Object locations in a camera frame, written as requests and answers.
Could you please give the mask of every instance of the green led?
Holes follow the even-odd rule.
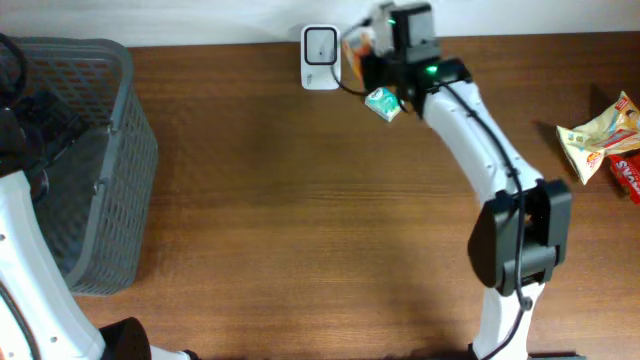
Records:
[[[427,67],[427,74],[429,75],[435,75],[438,72],[438,66],[437,65],[431,65]]]

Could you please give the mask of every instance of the plastic basket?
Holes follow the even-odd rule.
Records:
[[[133,90],[129,52],[108,40],[18,38],[29,62],[26,95],[54,92],[92,128],[50,168],[35,208],[69,289],[108,295],[136,275],[158,145]],[[8,53],[0,69],[15,71]]]

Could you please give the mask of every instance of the red wrapper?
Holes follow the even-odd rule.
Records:
[[[624,158],[610,155],[611,172],[631,196],[631,201],[640,205],[640,154]]]

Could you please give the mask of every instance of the black cable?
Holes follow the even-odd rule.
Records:
[[[20,99],[24,89],[27,86],[27,58],[22,53],[22,50],[9,39],[5,34],[0,33],[0,43],[4,45],[18,60],[18,66],[20,68],[20,75],[16,79],[13,85],[13,92],[0,92],[0,105],[3,107],[11,107]]]
[[[24,334],[25,339],[27,339],[29,351],[31,351],[31,357],[33,358],[33,360],[40,360],[40,349],[38,349],[36,339],[33,336],[29,325],[22,317],[20,309],[18,309],[18,307],[16,306],[16,303],[11,298],[11,295],[9,295],[9,291],[3,283],[0,283],[0,296],[2,297],[2,300],[4,300],[5,304],[7,304],[7,308],[9,308],[9,311],[11,311],[13,317],[16,319],[16,323],[18,323],[18,326],[20,327],[22,334]]]
[[[522,249],[524,247],[524,223],[525,223],[525,207],[524,207],[524,194],[522,190],[522,183],[520,182],[520,178],[518,177],[518,171],[515,169],[513,164],[511,163],[511,159],[507,155],[506,150],[498,140],[498,137],[495,133],[487,126],[487,124],[482,121],[478,113],[473,110],[469,104],[467,104],[464,99],[447,83],[440,83],[440,86],[444,87],[453,95],[456,101],[465,109],[468,113],[468,116],[472,117],[478,125],[487,133],[487,135],[494,142],[498,151],[500,152],[500,156],[504,159],[507,170],[509,171],[509,177],[513,178],[513,182],[516,185],[517,195],[518,195],[518,230],[517,230],[517,238],[516,238],[516,258],[515,258],[515,287],[516,294],[518,296],[518,302],[520,303],[520,309],[518,310],[518,315],[516,320],[513,323],[509,334],[505,338],[505,340],[498,346],[495,350],[489,353],[487,356],[483,357],[480,360],[489,360],[492,357],[496,356],[500,351],[502,351],[509,343],[513,340],[515,334],[518,332],[518,328],[520,327],[520,323],[522,322],[522,317],[526,311],[529,311],[533,308],[533,301],[529,297],[525,297],[522,293]]]
[[[364,19],[363,21],[361,21],[360,23],[350,27],[349,29],[347,29],[344,33],[342,33],[342,35],[340,35],[340,39],[338,40],[338,43],[336,44],[336,46],[342,46],[342,41],[347,37],[347,35],[351,34],[352,32],[354,32],[356,29],[363,27],[363,26],[368,26],[371,23],[371,19],[367,18]],[[340,59],[338,59],[338,57],[336,56],[336,63],[340,61]],[[351,88],[349,88],[348,86],[346,86],[345,84],[343,84],[340,80],[338,80],[338,75],[336,75],[336,63],[333,63],[333,65],[331,65],[331,76],[333,76],[333,80],[336,81],[336,84],[338,84],[338,86],[340,87],[340,89],[348,92],[349,94],[352,95],[356,95],[356,96],[367,96],[369,95],[368,92],[366,91],[359,91],[359,90],[353,90]]]

